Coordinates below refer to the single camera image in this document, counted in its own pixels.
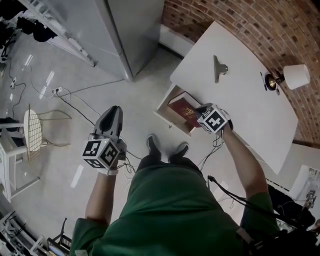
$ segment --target white wall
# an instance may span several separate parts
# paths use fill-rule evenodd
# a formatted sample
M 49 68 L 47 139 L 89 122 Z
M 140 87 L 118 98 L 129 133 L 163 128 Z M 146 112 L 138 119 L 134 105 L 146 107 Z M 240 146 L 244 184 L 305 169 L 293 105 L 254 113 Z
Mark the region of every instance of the white wall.
M 174 32 L 165 25 L 161 25 L 159 42 L 183 57 L 187 55 L 195 44 L 190 39 Z
M 320 170 L 320 149 L 292 144 L 278 175 L 267 164 L 260 164 L 267 179 L 291 190 L 302 165 Z

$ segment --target table lamp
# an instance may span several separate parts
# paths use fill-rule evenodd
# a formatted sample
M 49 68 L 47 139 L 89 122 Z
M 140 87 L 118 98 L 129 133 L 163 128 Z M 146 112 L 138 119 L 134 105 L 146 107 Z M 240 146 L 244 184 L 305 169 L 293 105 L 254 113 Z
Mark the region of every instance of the table lamp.
M 270 91 L 277 89 L 277 84 L 286 82 L 288 87 L 293 90 L 300 86 L 310 83 L 310 73 L 304 64 L 290 65 L 283 68 L 283 74 L 276 70 L 278 78 L 274 78 L 272 74 L 265 75 L 265 85 Z

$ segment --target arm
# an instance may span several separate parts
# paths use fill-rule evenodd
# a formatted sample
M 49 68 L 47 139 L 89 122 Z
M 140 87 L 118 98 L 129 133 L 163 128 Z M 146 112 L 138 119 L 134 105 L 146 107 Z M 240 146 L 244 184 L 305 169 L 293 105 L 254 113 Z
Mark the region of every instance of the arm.
M 114 192 L 116 175 L 107 176 L 98 173 L 93 191 L 85 209 L 85 218 L 101 222 L 107 226 L 110 224 L 112 210 L 114 207 Z
M 246 198 L 268 192 L 264 171 L 254 155 L 232 132 L 229 125 L 223 130 L 223 140 L 230 151 L 236 171 L 245 190 Z

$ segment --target red book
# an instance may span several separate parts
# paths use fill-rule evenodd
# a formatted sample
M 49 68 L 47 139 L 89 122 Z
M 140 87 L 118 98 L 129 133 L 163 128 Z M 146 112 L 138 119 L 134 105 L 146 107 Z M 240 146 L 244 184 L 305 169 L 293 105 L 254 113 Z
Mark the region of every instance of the red book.
M 196 108 L 201 104 L 186 91 L 171 99 L 168 107 L 175 111 L 179 116 L 183 117 L 190 125 L 201 127 L 197 122 Z

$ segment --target brick wall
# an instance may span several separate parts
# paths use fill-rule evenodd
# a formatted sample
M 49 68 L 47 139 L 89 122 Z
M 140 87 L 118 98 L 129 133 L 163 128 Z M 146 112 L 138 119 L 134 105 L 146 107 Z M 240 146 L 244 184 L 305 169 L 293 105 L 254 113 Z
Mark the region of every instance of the brick wall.
M 306 64 L 309 85 L 282 89 L 298 119 L 295 142 L 320 148 L 320 12 L 312 0 L 166 0 L 162 23 L 196 42 L 213 21 L 269 69 Z

